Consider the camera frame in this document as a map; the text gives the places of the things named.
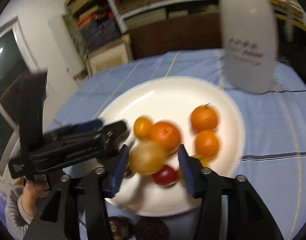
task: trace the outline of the table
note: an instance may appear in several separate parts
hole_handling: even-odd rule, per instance
[[[234,176],[248,178],[284,239],[292,239],[306,222],[306,86],[291,67],[277,62],[274,91],[262,95],[241,91],[223,77],[223,58],[221,49],[169,52],[100,72],[63,105],[49,129],[97,118],[123,92],[154,78],[182,75],[212,82],[237,103],[245,122],[245,150]],[[83,176],[85,164],[68,167],[65,172]],[[83,210],[83,201],[79,204]],[[134,223],[140,218],[109,203],[107,208],[109,216],[129,217]],[[197,213],[195,209],[163,218],[171,239],[190,239]],[[81,239],[86,238],[84,221],[81,214]]]

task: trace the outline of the bolt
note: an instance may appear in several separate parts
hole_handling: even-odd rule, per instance
[[[212,170],[210,168],[202,168],[201,173],[208,175],[212,173]]]
[[[63,181],[63,182],[68,181],[69,179],[71,179],[71,177],[69,175],[63,175],[61,177],[61,181]]]
[[[102,173],[105,173],[105,169],[103,167],[98,167],[94,170],[94,172],[96,174],[102,174]]]
[[[237,175],[236,176],[236,179],[239,181],[239,182],[244,182],[246,181],[246,177],[244,175]]]

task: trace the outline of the gray sleeve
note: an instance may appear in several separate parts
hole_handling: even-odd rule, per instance
[[[22,185],[17,185],[10,190],[7,197],[7,206],[5,208],[7,228],[15,240],[22,240],[28,229],[28,224],[20,215],[18,209],[18,199],[21,196],[23,189],[24,187]]]

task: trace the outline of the white bottle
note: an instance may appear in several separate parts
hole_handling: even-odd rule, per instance
[[[267,0],[221,0],[224,75],[253,93],[274,89],[277,23]]]

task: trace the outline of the white plate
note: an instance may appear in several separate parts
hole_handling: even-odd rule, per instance
[[[220,151],[210,162],[210,168],[219,175],[230,176],[236,169],[237,161],[244,149],[243,118],[234,101],[211,83],[181,76],[148,81],[116,98],[106,107],[100,118],[104,123],[124,119],[131,130],[140,115],[148,115],[154,122],[170,120],[180,128],[182,143],[188,154],[193,155],[195,134],[191,131],[189,116],[197,106],[207,103],[217,108],[220,117],[217,129],[221,143]],[[126,144],[133,147],[137,143],[134,134],[131,133]],[[173,155],[167,164],[177,170],[177,155]],[[89,160],[88,171],[99,165],[96,160]],[[123,179],[120,192],[113,199],[107,200],[120,209],[152,217],[186,212],[200,203],[187,194],[182,183],[163,188],[154,184],[150,176],[141,177],[139,174],[130,179]]]

